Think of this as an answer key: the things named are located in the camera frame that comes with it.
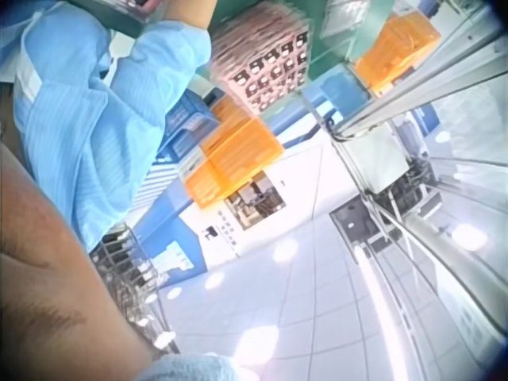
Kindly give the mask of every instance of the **sleeve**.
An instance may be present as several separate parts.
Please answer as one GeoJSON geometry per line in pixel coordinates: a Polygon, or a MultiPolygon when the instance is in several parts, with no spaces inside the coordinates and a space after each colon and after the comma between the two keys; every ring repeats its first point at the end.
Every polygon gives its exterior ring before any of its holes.
{"type": "Polygon", "coordinates": [[[108,87],[99,61],[109,43],[109,31],[74,6],[43,14],[21,46],[33,72],[19,77],[38,86],[20,81],[14,100],[31,172],[87,250],[127,214],[155,159],[165,114],[211,54],[207,31],[161,21],[118,61],[108,87]]]}

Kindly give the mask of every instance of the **metal pipe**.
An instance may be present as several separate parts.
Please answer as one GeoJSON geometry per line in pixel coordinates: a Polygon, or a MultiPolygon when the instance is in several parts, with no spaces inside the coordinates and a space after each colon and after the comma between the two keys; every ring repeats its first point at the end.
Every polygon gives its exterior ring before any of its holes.
{"type": "Polygon", "coordinates": [[[430,185],[430,184],[425,184],[426,187],[428,188],[431,188],[431,189],[435,189],[437,191],[443,191],[445,193],[448,193],[448,194],[453,194],[457,197],[461,197],[461,198],[464,198],[468,201],[471,201],[471,202],[474,202],[476,204],[479,204],[481,206],[484,206],[488,209],[491,209],[491,210],[494,210],[496,212],[499,212],[501,214],[508,214],[508,210],[507,209],[504,209],[502,207],[497,207],[497,206],[494,206],[494,205],[491,205],[491,204],[487,204],[486,202],[483,202],[477,198],[474,198],[474,197],[471,197],[471,196],[468,196],[467,194],[464,194],[462,193],[460,190],[457,190],[456,187],[452,186],[452,185],[449,185],[447,183],[443,183],[442,181],[439,181],[437,182],[436,185],[430,185]]]}
{"type": "Polygon", "coordinates": [[[460,284],[496,331],[506,336],[508,287],[491,274],[491,269],[459,249],[451,238],[441,234],[418,215],[411,214],[401,223],[381,205],[375,203],[374,207],[397,229],[408,234],[430,259],[439,263],[460,284]]]}
{"type": "Polygon", "coordinates": [[[414,325],[409,324],[412,318],[407,313],[407,308],[404,306],[404,303],[400,300],[400,298],[397,296],[397,293],[395,292],[393,286],[391,285],[390,281],[388,280],[386,272],[383,270],[383,267],[379,263],[379,259],[377,255],[375,254],[374,249],[372,246],[366,242],[365,246],[367,250],[371,253],[371,258],[374,259],[375,266],[377,267],[379,273],[381,274],[381,278],[383,279],[385,285],[387,286],[387,289],[390,293],[390,296],[392,299],[394,299],[395,304],[397,305],[398,314],[401,315],[404,331],[406,332],[407,338],[410,341],[411,349],[413,350],[413,354],[417,359],[417,366],[418,366],[418,373],[420,373],[420,379],[422,381],[427,381],[427,373],[424,369],[423,364],[423,356],[421,355],[420,348],[418,347],[418,343],[416,340],[416,335],[414,332],[414,325]]]}
{"type": "Polygon", "coordinates": [[[357,125],[352,127],[350,133],[356,135],[369,129],[373,125],[384,123],[397,115],[411,111],[427,103],[446,98],[451,94],[478,86],[481,83],[491,81],[506,73],[508,73],[508,66],[506,65],[506,55],[504,55],[491,62],[485,63],[481,67],[472,69],[468,73],[450,79],[448,82],[445,82],[445,79],[434,78],[432,81],[412,91],[405,97],[393,101],[390,105],[383,108],[383,112],[377,113],[377,116],[370,118],[368,123],[366,121],[360,121],[357,125]]]}
{"type": "MultiPolygon", "coordinates": [[[[397,217],[398,221],[402,223],[402,215],[400,214],[400,211],[397,207],[397,202],[395,201],[394,194],[392,193],[391,189],[388,191],[388,198],[390,199],[391,207],[393,208],[395,212],[395,216],[397,217]]],[[[407,236],[407,234],[402,233],[402,236],[404,237],[404,242],[406,242],[407,252],[410,255],[411,262],[414,262],[414,253],[413,249],[411,248],[410,239],[407,236]]],[[[414,276],[414,284],[416,285],[416,289],[418,292],[420,291],[420,283],[418,282],[418,274],[417,271],[413,268],[413,276],[414,276]]]]}
{"type": "Polygon", "coordinates": [[[459,36],[450,41],[446,49],[441,49],[433,56],[435,65],[428,63],[428,67],[416,71],[414,75],[401,82],[392,90],[392,92],[380,98],[378,102],[373,102],[361,110],[357,115],[348,121],[335,126],[336,133],[344,133],[359,122],[368,123],[367,118],[375,112],[385,108],[396,99],[399,99],[412,90],[418,88],[423,83],[432,81],[434,77],[454,67],[472,54],[497,40],[504,33],[501,23],[490,10],[485,10],[479,16],[478,22],[462,31],[459,36]]]}
{"type": "Polygon", "coordinates": [[[499,163],[489,160],[462,159],[460,157],[433,157],[433,156],[422,156],[421,159],[435,163],[462,164],[469,165],[472,167],[488,167],[495,171],[502,172],[506,172],[508,170],[508,163],[499,163]]]}

